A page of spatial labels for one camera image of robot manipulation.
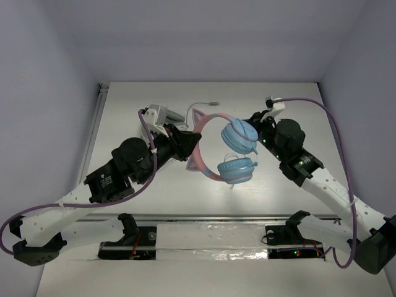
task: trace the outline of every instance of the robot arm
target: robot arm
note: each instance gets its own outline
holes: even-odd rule
[[[275,122],[274,117],[284,110],[285,105],[267,100],[267,107],[267,110],[254,113],[245,120],[258,132],[258,141],[280,161],[280,169],[289,180],[320,199],[346,224],[346,227],[334,225],[300,211],[286,222],[286,235],[315,239],[350,252],[353,221],[348,191],[324,168],[322,162],[303,148],[305,133],[296,121],[283,119]],[[170,158],[187,160],[201,135],[179,131],[172,124],[162,126],[158,117],[158,109],[145,110],[145,121],[158,134],[154,139],[157,168]],[[89,174],[55,206],[95,204],[105,207],[125,200],[134,193],[132,183],[146,183],[154,170],[153,153],[141,139],[127,139],[111,154],[113,158],[107,164]],[[378,273],[396,254],[396,217],[385,218],[358,198],[353,203],[358,226],[358,248],[354,260],[364,270]],[[128,245],[136,241],[138,230],[131,215],[122,214],[118,219],[101,223],[77,222],[96,209],[57,207],[13,220],[11,232],[24,239],[14,245],[14,257],[28,265],[41,265],[53,260],[60,252],[77,246],[100,241],[118,241]]]
[[[146,109],[144,118],[149,128],[158,133],[153,140],[156,168],[153,152],[144,140],[135,137],[125,140],[112,151],[113,158],[107,164],[90,173],[73,191],[51,204],[52,208],[29,217],[17,217],[10,222],[11,233],[23,239],[13,246],[14,258],[32,266],[45,264],[70,248],[112,240],[106,238],[106,233],[112,229],[118,230],[116,241],[120,244],[128,245],[136,239],[137,228],[131,215],[120,215],[120,222],[107,221],[95,226],[77,221],[101,206],[127,200],[135,193],[132,183],[147,186],[153,172],[170,158],[186,161],[201,138],[198,133],[179,131],[173,124],[164,124],[162,129],[158,129],[156,109]]]
[[[321,221],[300,211],[286,222],[287,236],[321,241],[349,254],[354,227],[351,206],[354,204],[357,226],[354,261],[369,273],[380,272],[396,254],[396,216],[386,218],[356,196],[350,202],[348,190],[329,173],[321,161],[303,148],[305,133],[299,124],[292,119],[275,122],[273,117],[284,110],[285,105],[274,102],[276,100],[268,98],[268,110],[255,113],[245,121],[256,129],[258,141],[280,161],[282,173],[321,200],[348,227]]]

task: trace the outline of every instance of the wire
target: wire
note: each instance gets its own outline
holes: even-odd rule
[[[335,118],[333,117],[332,113],[330,112],[330,110],[324,106],[322,103],[319,103],[313,99],[309,99],[309,98],[281,98],[281,99],[276,99],[273,100],[273,103],[277,103],[277,102],[287,102],[287,101],[307,101],[307,102],[311,102],[314,103],[318,106],[320,106],[329,116],[329,118],[332,120],[335,131],[337,133],[337,137],[339,139],[340,142],[340,153],[341,153],[341,161],[343,164],[343,168],[344,168],[344,172],[345,172],[345,176],[346,176],[346,180],[347,180],[347,185],[348,185],[348,194],[349,194],[349,200],[352,203],[353,199],[354,199],[354,195],[353,195],[353,186],[352,186],[352,181],[351,181],[351,176],[350,176],[350,170],[348,167],[348,164],[345,161],[345,151],[343,148],[343,142],[342,142],[342,138],[341,138],[341,132],[340,129],[338,128],[338,124],[335,120]],[[340,267],[340,268],[348,268],[351,263],[353,262],[353,259],[355,258],[355,254],[356,254],[356,247],[357,247],[357,243],[358,243],[358,224],[357,224],[357,215],[356,215],[356,206],[354,203],[352,203],[351,205],[351,212],[352,212],[352,247],[351,247],[351,254],[349,256],[349,259],[347,260],[347,262],[345,264],[341,264],[338,259],[337,259],[337,255],[335,252],[334,248],[330,248],[328,249],[326,252],[329,252],[331,249],[333,250],[333,256],[334,256],[334,261],[335,263]]]
[[[147,126],[147,124],[144,121],[143,118],[143,112],[144,110],[139,110],[138,112],[138,116],[140,119],[140,122],[143,125],[144,130],[147,133],[147,137],[148,137],[148,141],[150,142],[150,147],[153,150],[153,173],[151,175],[151,177],[149,177],[149,179],[147,180],[147,182],[135,193],[133,193],[132,195],[130,195],[127,198],[124,198],[122,200],[118,200],[118,201],[114,201],[114,202],[109,202],[109,203],[102,203],[102,204],[74,204],[74,203],[65,203],[63,204],[63,207],[75,207],[78,209],[95,209],[95,208],[99,208],[99,207],[106,207],[106,206],[112,206],[112,205],[117,205],[117,204],[121,204],[124,202],[127,202],[129,200],[131,200],[132,198],[136,197],[137,195],[139,195],[141,192],[143,192],[144,190],[147,189],[147,187],[151,184],[151,182],[153,181],[154,177],[155,177],[155,173],[157,172],[157,165],[158,165],[158,160],[157,160],[157,153],[155,152],[155,145],[154,145],[154,141],[153,141],[153,137],[150,133],[150,129]],[[40,209],[48,209],[48,208],[53,208],[53,207],[60,207],[59,204],[57,203],[50,203],[50,204],[43,204],[43,205],[38,205],[38,206],[34,206],[34,207],[30,207],[29,209],[25,209],[21,212],[16,213],[15,215],[11,216],[10,218],[8,218],[0,227],[0,249],[2,249],[5,253],[13,255],[14,253],[12,251],[10,251],[8,248],[6,248],[6,246],[4,245],[3,241],[2,241],[2,235],[4,233],[4,230],[6,229],[7,225],[10,224],[11,221],[15,220],[16,218],[18,218],[21,215],[24,215],[26,213],[29,212],[33,212],[35,210],[40,210]]]
[[[188,106],[187,113],[186,113],[186,127],[188,128],[188,112],[190,109],[196,104],[203,104],[203,105],[210,105],[210,106],[217,106],[220,105],[220,102],[195,102],[192,105]]]
[[[263,239],[264,239],[264,238],[267,238],[267,235],[264,235],[264,236],[261,238],[261,243],[262,243],[262,244],[265,244],[265,245],[268,245],[268,243],[263,242]]]

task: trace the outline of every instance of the white table surface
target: white table surface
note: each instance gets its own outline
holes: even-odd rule
[[[309,97],[322,102],[317,84],[113,82],[100,119],[88,172],[105,164],[111,158],[112,149],[122,141],[140,136],[137,112],[151,103],[185,115],[188,106],[194,102],[219,101],[220,106],[196,107],[206,113],[222,112],[249,118],[255,111],[265,109],[264,99],[269,95]],[[280,117],[300,123],[306,133],[304,147],[345,184],[325,112],[312,103],[287,103]],[[192,126],[191,114],[189,124]],[[225,124],[222,119],[209,123],[200,141],[202,156],[213,170],[231,152],[220,137]],[[96,213],[272,217],[306,210],[316,215],[332,214],[322,202],[287,180],[278,169],[278,161],[264,147],[259,145],[258,150],[259,155],[253,156],[259,163],[253,179],[233,189],[202,173],[186,171],[186,163],[176,161],[161,170],[140,196]]]
[[[392,297],[384,272],[331,261],[65,260],[46,265],[37,297]]]

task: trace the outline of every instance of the white cable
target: white cable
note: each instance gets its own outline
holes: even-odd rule
[[[186,127],[188,128],[188,112],[190,111],[190,109],[196,105],[196,104],[203,104],[203,105],[210,105],[210,106],[217,106],[220,105],[220,102],[195,102],[192,105],[190,105],[187,109],[187,113],[186,113]]]

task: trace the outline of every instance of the cable tie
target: cable tie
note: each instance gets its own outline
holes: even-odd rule
[[[58,204],[59,204],[59,207],[61,208],[62,212],[66,212],[66,208],[64,206],[63,199],[61,199]]]
[[[351,206],[352,206],[353,204],[357,203],[357,201],[359,201],[359,200],[360,200],[359,198],[355,197],[355,198],[353,199],[353,201],[352,201],[351,203],[349,203],[349,204],[342,210],[342,212],[344,212],[344,211],[350,209]]]

